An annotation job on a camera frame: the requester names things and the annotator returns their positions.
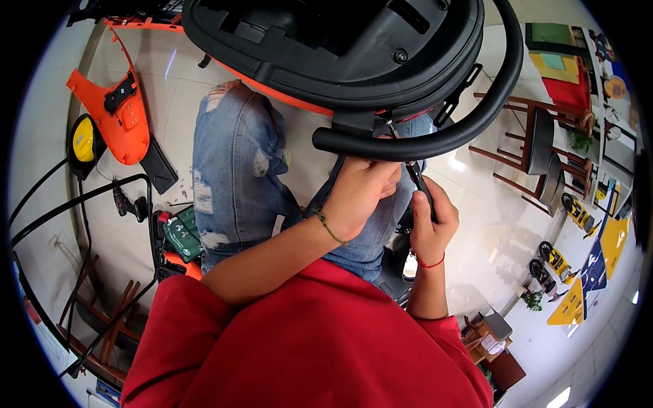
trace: black foam grip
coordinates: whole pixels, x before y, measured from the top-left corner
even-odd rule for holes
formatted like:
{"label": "black foam grip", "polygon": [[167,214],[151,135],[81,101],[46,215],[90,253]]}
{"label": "black foam grip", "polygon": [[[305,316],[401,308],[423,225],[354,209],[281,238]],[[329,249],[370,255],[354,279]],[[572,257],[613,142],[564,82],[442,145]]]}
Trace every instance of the black foam grip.
{"label": "black foam grip", "polygon": [[522,31],[515,11],[508,0],[494,0],[494,4],[505,28],[505,57],[487,94],[466,117],[441,131],[399,140],[361,138],[320,127],[313,133],[313,146],[367,160],[417,161],[457,149],[481,134],[503,109],[519,79],[524,60]]}

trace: right hand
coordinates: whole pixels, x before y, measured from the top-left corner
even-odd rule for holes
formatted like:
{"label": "right hand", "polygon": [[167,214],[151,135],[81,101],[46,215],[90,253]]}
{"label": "right hand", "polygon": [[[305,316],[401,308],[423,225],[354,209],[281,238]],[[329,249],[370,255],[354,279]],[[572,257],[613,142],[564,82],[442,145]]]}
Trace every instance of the right hand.
{"label": "right hand", "polygon": [[346,158],[322,208],[329,229],[341,240],[356,238],[379,200],[394,194],[401,177],[401,163]]}
{"label": "right hand", "polygon": [[447,193],[430,178],[423,176],[426,187],[433,199],[433,208],[438,217],[438,224],[431,221],[431,209],[426,194],[413,192],[414,226],[410,234],[410,243],[420,263],[434,265],[445,256],[445,248],[458,230],[458,209]]}

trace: red string bracelet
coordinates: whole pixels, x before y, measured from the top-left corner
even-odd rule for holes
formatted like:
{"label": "red string bracelet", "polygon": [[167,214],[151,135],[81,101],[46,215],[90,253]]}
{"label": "red string bracelet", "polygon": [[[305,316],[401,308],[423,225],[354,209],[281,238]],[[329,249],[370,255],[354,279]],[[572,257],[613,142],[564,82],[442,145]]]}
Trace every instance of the red string bracelet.
{"label": "red string bracelet", "polygon": [[419,259],[417,258],[417,255],[415,255],[415,259],[417,259],[417,265],[421,266],[424,269],[431,269],[431,268],[435,268],[436,266],[440,265],[442,262],[445,261],[445,254],[442,254],[442,259],[440,260],[440,262],[433,265],[427,265],[424,262],[420,262]]}

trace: ripped jeans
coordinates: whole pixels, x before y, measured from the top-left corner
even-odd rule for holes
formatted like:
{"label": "ripped jeans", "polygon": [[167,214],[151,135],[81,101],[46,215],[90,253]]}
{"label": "ripped jeans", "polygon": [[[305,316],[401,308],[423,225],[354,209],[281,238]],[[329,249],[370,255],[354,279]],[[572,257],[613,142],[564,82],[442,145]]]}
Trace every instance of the ripped jeans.
{"label": "ripped jeans", "polygon": [[[431,120],[422,115],[396,125],[405,137],[431,133]],[[375,124],[374,136],[387,134]],[[269,239],[302,220],[293,194],[278,176],[288,171],[284,160],[285,123],[270,101],[239,80],[213,88],[200,103],[193,146],[193,191],[196,225],[208,272],[231,255]],[[310,207],[326,202],[337,171]],[[383,246],[388,243],[415,190],[404,169],[392,196],[379,201],[363,231],[348,247],[323,258],[373,281],[381,271]]]}

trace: green string bracelet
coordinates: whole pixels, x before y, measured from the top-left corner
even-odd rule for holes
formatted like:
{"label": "green string bracelet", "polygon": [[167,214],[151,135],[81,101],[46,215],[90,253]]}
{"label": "green string bracelet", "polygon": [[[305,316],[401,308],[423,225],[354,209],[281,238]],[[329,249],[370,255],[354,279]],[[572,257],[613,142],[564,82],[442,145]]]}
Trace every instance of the green string bracelet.
{"label": "green string bracelet", "polygon": [[313,213],[315,213],[315,215],[317,215],[317,218],[319,218],[319,220],[322,222],[322,225],[325,226],[326,231],[328,232],[329,235],[331,235],[331,238],[333,238],[333,239],[335,239],[336,241],[338,241],[338,243],[339,243],[340,245],[342,245],[342,246],[344,246],[344,247],[348,247],[348,246],[349,246],[349,241],[339,240],[338,237],[336,237],[336,236],[333,234],[333,232],[331,232],[331,230],[329,229],[329,227],[328,227],[328,225],[327,225],[327,218],[325,217],[324,214],[322,214],[322,211],[320,211],[320,210],[321,210],[321,208],[316,208],[316,209],[313,210]]}

